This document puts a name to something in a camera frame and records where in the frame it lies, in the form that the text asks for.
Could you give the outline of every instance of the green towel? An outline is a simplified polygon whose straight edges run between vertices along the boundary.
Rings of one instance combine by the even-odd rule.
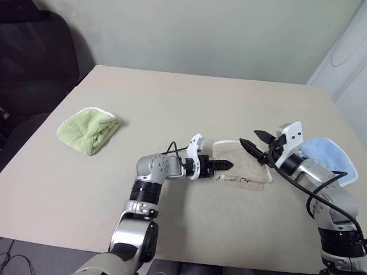
[[[75,150],[93,155],[112,136],[120,122],[102,109],[84,108],[60,125],[57,137]]]

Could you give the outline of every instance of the black office chair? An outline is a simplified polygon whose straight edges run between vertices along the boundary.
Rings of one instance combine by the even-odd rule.
[[[67,23],[31,0],[0,1],[0,108],[27,124],[0,125],[7,163],[77,85],[79,69]],[[5,133],[5,129],[15,133]],[[17,136],[17,142],[11,142]]]

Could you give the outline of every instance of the silver robot arm segment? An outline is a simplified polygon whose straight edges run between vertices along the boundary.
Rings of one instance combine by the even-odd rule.
[[[158,239],[158,202],[166,179],[207,178],[215,170],[230,169],[227,160],[209,160],[198,155],[204,138],[197,134],[186,149],[186,157],[168,154],[144,156],[136,165],[136,180],[130,198],[111,238],[107,253],[91,258],[74,275],[133,275],[154,257]]]
[[[293,180],[312,193],[320,185],[327,184],[314,194],[339,207],[356,220],[357,201],[337,180],[332,180],[335,174],[297,154],[299,145],[303,142],[302,125],[299,121],[281,126],[277,130],[277,137],[265,131],[255,131],[255,134],[269,145],[269,151],[261,152],[249,140],[240,139],[240,142],[260,164],[275,168],[283,177]],[[311,215],[321,237],[322,262],[326,265],[326,269],[321,270],[320,274],[367,274],[365,240],[359,235],[354,222],[315,198],[311,200],[310,205]]]

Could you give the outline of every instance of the table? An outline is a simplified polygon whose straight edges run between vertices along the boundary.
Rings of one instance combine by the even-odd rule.
[[[125,124],[96,155],[56,138],[58,126],[84,107]],[[333,139],[360,178],[348,187],[367,230],[366,153],[325,91],[305,85],[96,66],[54,110],[0,174],[0,236],[104,252],[135,180],[135,165],[201,133],[204,153],[216,140],[275,133],[300,120],[304,138]],[[162,189],[157,258],[316,273],[323,265],[306,197],[272,171],[262,192],[210,179],[167,181]]]

